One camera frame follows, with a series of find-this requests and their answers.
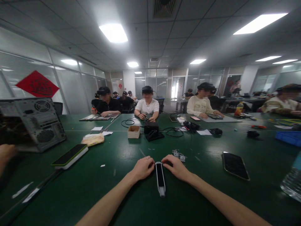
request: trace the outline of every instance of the table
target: table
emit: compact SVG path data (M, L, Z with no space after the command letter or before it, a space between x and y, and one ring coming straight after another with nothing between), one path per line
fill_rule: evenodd
M220 128L221 137L200 136L184 132L184 136L166 136L148 142L127 139L123 120L134 117L123 114L109 121L78 121L86 115L63 115L62 124L67 140L44 153L21 153L13 159L1 178L0 215L37 186L54 169L50 166L94 126L108 127L114 133L105 136L105 142L89 151L70 169L53 180L16 218L12 225L75 225L80 218L108 191L132 170L138 159L150 155L160 161L173 149L179 149L187 160L185 166L206 182L241 202L272 225L297 225L301 204L280 189L280 183L299 152L299 148L275 140L276 128L269 118L285 118L268 113L253 113L258 121L242 119L242 123L196 122L204 129ZM191 115L184 115L190 121ZM169 114L160 114L160 129L179 126L169 120ZM249 128L242 124L267 126L259 130L262 141L246 137ZM231 152L244 159L250 181L243 181L225 172L221 154ZM112 225L231 225L228 220L201 194L179 181L164 169L166 197L160 198L156 174L138 182L117 210ZM11 196L30 182L34 182L17 198Z

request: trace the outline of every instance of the hand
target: hand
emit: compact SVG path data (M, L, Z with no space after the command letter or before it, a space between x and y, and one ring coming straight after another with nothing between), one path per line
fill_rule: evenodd
M199 117L205 118L205 119L208 118L208 116L207 116L205 113L200 113L200 114L199 114Z
M156 122L156 119L154 119L154 117L150 117L150 122Z
M111 111L104 111L103 113L101 113L100 115L102 117L107 117L109 114L111 114Z
M96 108L91 108L91 114L93 114L93 115L97 114Z
M173 166L170 166L166 164L166 162L169 161L173 164ZM183 165L180 159L174 157L173 155L168 155L161 161L163 163L163 166L167 168L169 171L171 171L172 174L176 176L176 178L188 182L189 179L192 177L192 173L189 172L188 169Z
M155 161L150 156L147 156L142 159L139 159L133 170L130 171L128 174L136 183L139 180L147 178L150 175L150 173L154 170L154 168Z
M220 113L219 111L215 110L213 112L213 114L215 114L216 116L222 116L223 118L225 117L222 113Z
M146 117L146 114L140 114L140 115L138 115L138 117L141 119L141 120L144 120L145 119L145 117Z
M14 145L2 144L0 145L0 161L8 163L16 154L17 150Z

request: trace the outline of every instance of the cardboard box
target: cardboard box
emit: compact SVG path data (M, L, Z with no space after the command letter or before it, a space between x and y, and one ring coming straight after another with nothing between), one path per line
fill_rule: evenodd
M140 136L140 126L130 126L128 129L128 138L138 139Z

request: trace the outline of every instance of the ceiling light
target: ceiling light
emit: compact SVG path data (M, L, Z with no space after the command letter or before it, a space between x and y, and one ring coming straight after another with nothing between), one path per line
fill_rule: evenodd
M256 60L256 61L268 61L268 60L276 59L278 57L281 57L281 56L269 56L267 58L263 58L263 59Z
M192 61L190 64L200 64L202 62L204 62L205 60L194 60Z
M296 60L286 60L286 61L279 61L273 64L282 64L282 63L288 63L288 62L292 62L292 61L296 61Z
M121 24L106 24L99 26L99 28L110 42L122 43L128 41Z
M256 31L259 31L260 29L280 19L281 17L284 17L286 14L287 13L261 15L235 32L234 35L255 33Z
M67 60L61 60L61 61L66 64L69 64L69 65L73 65L73 66L77 65L77 61L75 61L75 60L67 59Z
M130 67L138 67L138 63L137 62L128 62L127 63Z

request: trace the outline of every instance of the computer case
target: computer case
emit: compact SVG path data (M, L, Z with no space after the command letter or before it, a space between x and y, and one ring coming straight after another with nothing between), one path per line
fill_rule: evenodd
M0 144L18 151L44 152L66 139L51 98L0 100Z

